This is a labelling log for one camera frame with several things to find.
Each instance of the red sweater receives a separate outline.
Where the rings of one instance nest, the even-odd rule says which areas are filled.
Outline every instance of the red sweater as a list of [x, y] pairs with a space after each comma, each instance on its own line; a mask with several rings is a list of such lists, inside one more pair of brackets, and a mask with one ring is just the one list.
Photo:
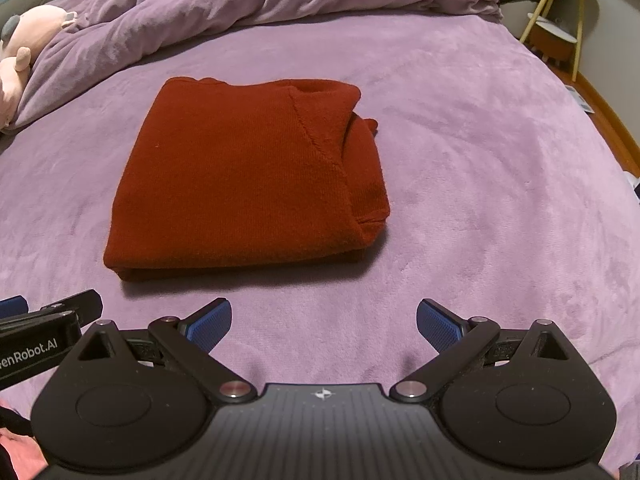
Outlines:
[[360, 254], [389, 204], [359, 99], [329, 80], [169, 79], [118, 186], [105, 265], [145, 280]]

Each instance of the metal pin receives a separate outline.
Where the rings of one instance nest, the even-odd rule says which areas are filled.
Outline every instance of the metal pin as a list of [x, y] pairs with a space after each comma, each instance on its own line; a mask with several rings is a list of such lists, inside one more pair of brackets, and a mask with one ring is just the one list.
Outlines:
[[426, 392], [427, 387], [418, 381], [402, 381], [396, 384], [396, 393], [409, 399], [423, 396]]
[[244, 381], [229, 381], [220, 386], [220, 393], [225, 397], [237, 399], [251, 392], [251, 385]]

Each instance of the purple duvet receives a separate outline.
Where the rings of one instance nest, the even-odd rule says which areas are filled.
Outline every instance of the purple duvet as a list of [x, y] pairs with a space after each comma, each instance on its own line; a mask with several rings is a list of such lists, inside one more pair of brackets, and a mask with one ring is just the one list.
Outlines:
[[293, 20], [342, 10], [412, 9], [501, 18], [497, 0], [57, 0], [78, 14], [37, 59], [16, 129], [73, 99], [163, 46], [232, 26]]
[[[392, 209], [367, 259], [142, 284], [106, 269], [120, 175], [178, 75], [359, 86]], [[604, 464], [640, 450], [638, 205], [562, 83], [497, 23], [384, 10], [236, 28], [145, 57], [3, 142], [0, 296], [36, 307], [95, 288], [121, 328], [225, 296], [234, 324], [212, 354], [258, 386], [388, 387], [434, 356], [415, 329], [425, 297], [508, 328], [547, 317], [616, 403]], [[2, 395], [28, 413], [45, 380]]]

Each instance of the wooden side table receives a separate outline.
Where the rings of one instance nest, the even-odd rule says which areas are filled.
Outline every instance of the wooden side table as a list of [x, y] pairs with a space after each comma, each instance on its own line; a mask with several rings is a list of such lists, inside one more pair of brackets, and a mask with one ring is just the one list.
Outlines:
[[[531, 19], [529, 20], [529, 23], [527, 23], [527, 28], [524, 29], [524, 32], [520, 37], [520, 43], [524, 43], [525, 41], [527, 41], [527, 36], [531, 32], [533, 25], [538, 21], [538, 18], [540, 16], [542, 16], [542, 18], [546, 18], [549, 11], [551, 10], [551, 5], [553, 5], [553, 2], [554, 0], [539, 1], [538, 5], [536, 6], [536, 10], [534, 10], [533, 14], [531, 15]], [[558, 38], [561, 38], [562, 40], [567, 41], [567, 38], [566, 38], [567, 36], [572, 38], [572, 40], [575, 40], [574, 70], [571, 77], [571, 81], [573, 82], [575, 82], [576, 76], [578, 75], [578, 67], [580, 65], [580, 50], [582, 48], [582, 26], [583, 25], [584, 25], [584, 0], [578, 0], [578, 27], [577, 27], [576, 38], [573, 38], [572, 36], [570, 36], [564, 31], [560, 31], [560, 29], [557, 27], [556, 29], [560, 31], [558, 34], [556, 34], [553, 30], [549, 30], [549, 28], [547, 28], [549, 32], [551, 32], [552, 34], [555, 34]]]

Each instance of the blue gripper pad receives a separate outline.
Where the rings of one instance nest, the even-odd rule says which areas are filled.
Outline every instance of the blue gripper pad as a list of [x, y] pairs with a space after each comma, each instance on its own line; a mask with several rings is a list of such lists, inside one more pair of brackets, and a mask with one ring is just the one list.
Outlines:
[[231, 328], [231, 303], [217, 298], [178, 324], [178, 330], [207, 354]]
[[415, 316], [418, 331], [438, 353], [444, 352], [465, 335], [463, 321], [455, 315], [447, 316], [445, 312], [448, 311], [441, 309], [427, 300], [422, 300]]
[[14, 296], [8, 300], [0, 301], [0, 318], [10, 316], [20, 316], [29, 311], [27, 300], [22, 296]]

